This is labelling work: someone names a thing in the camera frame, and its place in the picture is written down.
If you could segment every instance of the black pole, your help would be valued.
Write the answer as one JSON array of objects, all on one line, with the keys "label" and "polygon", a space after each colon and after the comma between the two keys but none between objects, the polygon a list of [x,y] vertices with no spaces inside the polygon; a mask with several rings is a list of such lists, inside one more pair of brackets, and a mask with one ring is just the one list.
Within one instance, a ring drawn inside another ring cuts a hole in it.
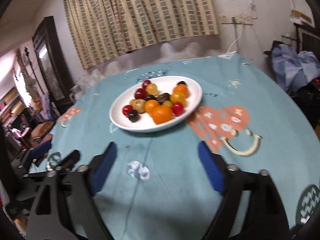
[{"label": "black pole", "polygon": [[30,67],[31,67],[31,69],[32,69],[32,72],[33,72],[33,74],[35,75],[36,81],[37,81],[37,83],[38,83],[38,85],[39,85],[39,87],[40,87],[40,89],[41,89],[41,91],[42,91],[42,94],[44,94],[43,89],[42,89],[42,87],[40,86],[39,80],[38,80],[38,78],[37,78],[37,76],[36,76],[36,73],[35,73],[35,71],[33,70],[32,62],[31,62],[30,57],[29,57],[28,48],[27,48],[27,47],[24,47],[24,51],[25,51],[26,56],[27,56],[27,58],[28,58],[28,60],[29,60],[29,64],[30,64]]}]

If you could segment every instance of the electrical socket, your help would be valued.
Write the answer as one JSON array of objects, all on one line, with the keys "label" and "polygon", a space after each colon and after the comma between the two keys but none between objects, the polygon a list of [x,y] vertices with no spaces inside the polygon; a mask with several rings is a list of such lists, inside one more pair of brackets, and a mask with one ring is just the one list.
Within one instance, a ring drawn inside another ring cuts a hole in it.
[{"label": "electrical socket", "polygon": [[[221,15],[219,17],[220,24],[234,24],[232,15]],[[253,25],[251,16],[235,16],[236,24]]]}]

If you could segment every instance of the white plate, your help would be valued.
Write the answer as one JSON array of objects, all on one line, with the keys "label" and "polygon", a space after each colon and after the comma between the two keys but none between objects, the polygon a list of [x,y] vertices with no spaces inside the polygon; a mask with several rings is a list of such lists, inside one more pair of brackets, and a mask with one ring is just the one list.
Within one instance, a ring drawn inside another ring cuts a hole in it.
[{"label": "white plate", "polygon": [[140,114],[140,119],[137,122],[130,122],[122,114],[122,108],[128,105],[131,99],[134,99],[134,94],[138,88],[141,88],[141,83],[132,86],[124,91],[118,98],[112,103],[109,111],[109,117],[111,121],[121,129],[132,132],[155,132],[172,127],[184,119],[186,119],[199,105],[202,98],[202,89],[200,85],[191,78],[181,76],[164,76],[150,79],[152,83],[156,84],[160,94],[172,93],[173,88],[178,82],[184,81],[189,88],[189,97],[187,98],[187,107],[185,112],[174,117],[171,121],[156,125],[151,116],[147,113]]}]

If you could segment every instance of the red cherry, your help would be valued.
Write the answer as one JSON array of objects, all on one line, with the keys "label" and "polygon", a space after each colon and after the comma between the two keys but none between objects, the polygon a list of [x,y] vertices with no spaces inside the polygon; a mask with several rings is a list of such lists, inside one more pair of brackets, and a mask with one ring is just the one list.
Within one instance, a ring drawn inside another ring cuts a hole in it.
[{"label": "red cherry", "polygon": [[147,96],[147,92],[143,88],[137,89],[136,93],[134,94],[135,99],[145,99]]},{"label": "red cherry", "polygon": [[127,105],[124,108],[122,108],[122,113],[125,115],[125,117],[128,117],[128,114],[132,109],[133,109],[132,106]]},{"label": "red cherry", "polygon": [[184,106],[180,102],[176,102],[172,107],[172,112],[175,116],[182,115],[184,112]]},{"label": "red cherry", "polygon": [[143,83],[142,83],[142,88],[143,88],[143,89],[146,89],[147,85],[149,85],[149,84],[151,84],[151,81],[150,81],[150,80],[145,80],[145,81],[143,81]]}]

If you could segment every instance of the checkered curtain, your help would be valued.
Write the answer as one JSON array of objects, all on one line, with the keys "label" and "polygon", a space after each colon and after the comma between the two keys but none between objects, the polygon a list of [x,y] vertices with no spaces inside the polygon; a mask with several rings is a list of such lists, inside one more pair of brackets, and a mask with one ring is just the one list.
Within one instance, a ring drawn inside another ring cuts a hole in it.
[{"label": "checkered curtain", "polygon": [[211,0],[64,0],[84,69],[163,41],[218,34]]}]

